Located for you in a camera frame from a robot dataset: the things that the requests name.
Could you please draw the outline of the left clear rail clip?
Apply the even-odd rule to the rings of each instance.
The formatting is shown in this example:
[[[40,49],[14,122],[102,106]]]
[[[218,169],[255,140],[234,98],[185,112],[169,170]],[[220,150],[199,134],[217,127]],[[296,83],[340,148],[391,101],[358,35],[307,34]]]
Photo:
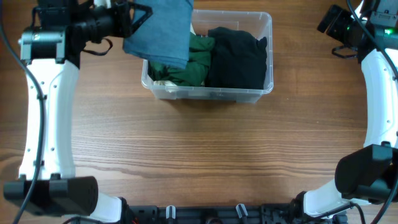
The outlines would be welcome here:
[[[165,209],[165,212],[166,212],[165,218],[166,218],[167,220],[174,220],[174,219],[176,219],[176,208],[175,208],[174,205],[169,205],[169,206],[167,206],[166,209]]]

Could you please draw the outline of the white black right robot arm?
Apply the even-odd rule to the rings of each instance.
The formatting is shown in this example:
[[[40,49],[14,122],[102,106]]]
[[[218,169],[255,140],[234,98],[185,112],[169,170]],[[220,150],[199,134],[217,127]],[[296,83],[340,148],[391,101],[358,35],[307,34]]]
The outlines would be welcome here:
[[[397,202],[397,2],[332,5],[318,30],[352,50],[366,83],[368,126],[363,148],[342,158],[334,179],[300,193],[282,214],[287,223],[337,223],[351,208],[379,205],[374,223]]]

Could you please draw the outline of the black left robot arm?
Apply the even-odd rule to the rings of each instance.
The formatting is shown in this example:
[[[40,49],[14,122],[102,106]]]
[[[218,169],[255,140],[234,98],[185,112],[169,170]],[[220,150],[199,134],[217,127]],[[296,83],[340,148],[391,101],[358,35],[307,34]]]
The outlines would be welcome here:
[[[39,1],[33,8],[14,56],[28,85],[25,153],[18,179],[3,188],[20,212],[68,223],[137,223],[124,198],[101,193],[92,176],[76,176],[72,106],[86,43],[129,37],[151,15],[151,7],[131,1]]]

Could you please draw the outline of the black garment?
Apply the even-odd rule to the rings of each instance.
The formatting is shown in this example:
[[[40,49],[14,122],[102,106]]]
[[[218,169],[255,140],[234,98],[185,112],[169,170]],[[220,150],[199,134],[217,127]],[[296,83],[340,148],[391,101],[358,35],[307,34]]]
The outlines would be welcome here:
[[[255,38],[243,30],[217,27],[208,31],[214,38],[211,66],[205,86],[260,90],[267,72],[266,37]]]

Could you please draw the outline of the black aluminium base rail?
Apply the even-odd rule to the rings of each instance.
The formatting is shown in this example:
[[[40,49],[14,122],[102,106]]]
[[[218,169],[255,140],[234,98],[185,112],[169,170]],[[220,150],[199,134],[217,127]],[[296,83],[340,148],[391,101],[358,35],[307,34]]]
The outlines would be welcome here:
[[[131,206],[119,223],[175,223],[175,224],[282,224],[282,223],[331,223],[348,224],[346,212],[334,214],[327,218],[312,218],[299,214],[298,208],[290,208],[287,203],[246,206],[248,216],[239,219],[236,205],[228,207],[175,207],[176,219],[165,218],[166,207]]]

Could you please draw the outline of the green garment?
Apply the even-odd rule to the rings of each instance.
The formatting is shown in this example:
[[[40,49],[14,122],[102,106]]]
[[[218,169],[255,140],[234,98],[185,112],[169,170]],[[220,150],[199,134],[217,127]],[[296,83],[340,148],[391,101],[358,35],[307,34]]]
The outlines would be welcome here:
[[[148,75],[153,81],[169,80],[178,86],[204,86],[211,67],[211,52],[214,46],[214,38],[191,33],[189,58],[184,69],[149,62]]]

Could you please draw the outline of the blue towel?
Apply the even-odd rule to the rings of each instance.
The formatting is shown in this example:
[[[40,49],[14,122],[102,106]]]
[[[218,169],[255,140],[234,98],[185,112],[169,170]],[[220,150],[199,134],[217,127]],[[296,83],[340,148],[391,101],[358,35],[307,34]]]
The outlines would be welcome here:
[[[123,41],[123,50],[149,61],[186,67],[193,0],[134,0],[152,8],[152,15]]]

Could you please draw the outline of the clear rail clip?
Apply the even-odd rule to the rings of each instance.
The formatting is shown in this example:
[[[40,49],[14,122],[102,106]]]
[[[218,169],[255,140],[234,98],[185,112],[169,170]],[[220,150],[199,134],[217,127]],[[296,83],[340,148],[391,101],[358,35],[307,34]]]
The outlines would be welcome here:
[[[237,204],[236,211],[237,211],[239,219],[242,219],[242,218],[248,216],[248,212],[246,210],[246,206],[243,203]]]
[[[167,220],[174,220],[174,219],[176,219],[176,208],[175,208],[174,205],[169,205],[169,206],[167,206],[166,209],[165,209],[165,212],[166,212],[165,218],[166,218]]]

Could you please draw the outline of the right clear rail clip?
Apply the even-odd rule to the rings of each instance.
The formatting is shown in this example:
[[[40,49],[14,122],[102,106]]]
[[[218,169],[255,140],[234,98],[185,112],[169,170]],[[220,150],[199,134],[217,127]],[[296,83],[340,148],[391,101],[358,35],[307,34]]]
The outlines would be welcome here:
[[[236,211],[237,211],[239,219],[242,219],[242,218],[248,216],[248,212],[246,210],[246,206],[243,203],[237,204]]]

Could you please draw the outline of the clear plastic storage bin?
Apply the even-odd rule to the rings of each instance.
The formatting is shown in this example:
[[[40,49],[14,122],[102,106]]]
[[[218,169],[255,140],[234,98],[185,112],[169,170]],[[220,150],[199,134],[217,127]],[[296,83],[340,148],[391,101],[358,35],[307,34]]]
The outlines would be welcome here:
[[[142,64],[141,83],[153,95],[162,100],[226,100],[237,103],[255,103],[274,88],[272,17],[267,12],[218,11],[195,9],[192,12],[192,29],[196,34],[207,34],[210,29],[225,27],[243,30],[257,39],[267,39],[267,70],[264,86],[260,90],[242,88],[208,88],[192,86],[156,85],[148,75],[149,63]]]

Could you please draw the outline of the cream garment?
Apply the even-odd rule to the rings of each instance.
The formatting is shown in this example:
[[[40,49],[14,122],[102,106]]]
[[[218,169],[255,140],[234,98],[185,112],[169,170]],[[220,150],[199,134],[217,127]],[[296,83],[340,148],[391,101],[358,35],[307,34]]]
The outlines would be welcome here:
[[[165,91],[168,93],[176,92],[178,87],[178,85],[169,80],[154,81],[154,85],[164,86]]]

